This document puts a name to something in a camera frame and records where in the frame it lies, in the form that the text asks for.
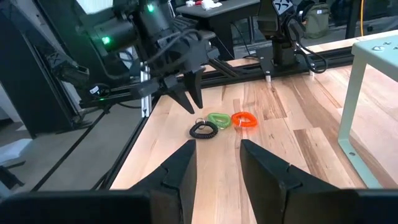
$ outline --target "black coiled keychain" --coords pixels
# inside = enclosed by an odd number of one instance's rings
[[[198,134],[196,133],[196,130],[199,129],[199,127],[201,126],[208,126],[210,127],[213,131],[211,133],[208,134]],[[210,122],[210,121],[200,121],[197,122],[195,125],[193,125],[193,127],[191,128],[191,130],[189,130],[189,134],[196,138],[196,139],[211,139],[214,136],[216,136],[218,133],[218,128],[217,125],[215,125],[214,123]]]

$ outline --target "green led light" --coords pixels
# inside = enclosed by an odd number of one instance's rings
[[[147,5],[148,11],[153,12],[155,10],[155,7],[152,4]]]
[[[108,44],[108,43],[111,42],[111,39],[110,39],[109,37],[103,37],[103,38],[102,38],[102,42],[103,42],[104,44]]]

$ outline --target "mint green table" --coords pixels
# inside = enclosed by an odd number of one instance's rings
[[[381,188],[379,181],[350,143],[349,132],[353,124],[366,65],[371,65],[398,82],[398,35],[357,42],[353,45],[352,53],[354,62],[338,133],[338,143],[364,183],[369,188]]]

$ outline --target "wood grain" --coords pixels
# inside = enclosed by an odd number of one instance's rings
[[[396,34],[398,31],[381,35]],[[375,37],[311,48],[335,49]],[[239,59],[229,63],[237,66],[255,62]],[[197,140],[198,177],[193,223],[256,223],[241,173],[239,146],[242,139],[252,140],[337,187],[363,188],[363,181],[337,143],[350,69],[329,69],[314,77],[303,74],[278,78],[272,83],[259,80],[204,89],[204,108],[194,106],[195,114],[188,114],[176,102],[163,96],[112,189],[127,189],[152,172],[190,139],[188,130],[197,118],[204,118],[211,112],[233,114],[243,110],[258,118],[258,127],[230,127],[220,130],[213,139]],[[396,188],[398,151],[394,146],[398,143],[398,102],[393,90],[398,88],[392,82],[375,69],[367,68],[352,142],[381,184]]]

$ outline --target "backpack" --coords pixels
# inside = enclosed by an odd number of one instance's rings
[[[305,38],[317,39],[327,35],[329,32],[329,5],[325,3],[318,3],[309,6],[304,18],[305,23]]]

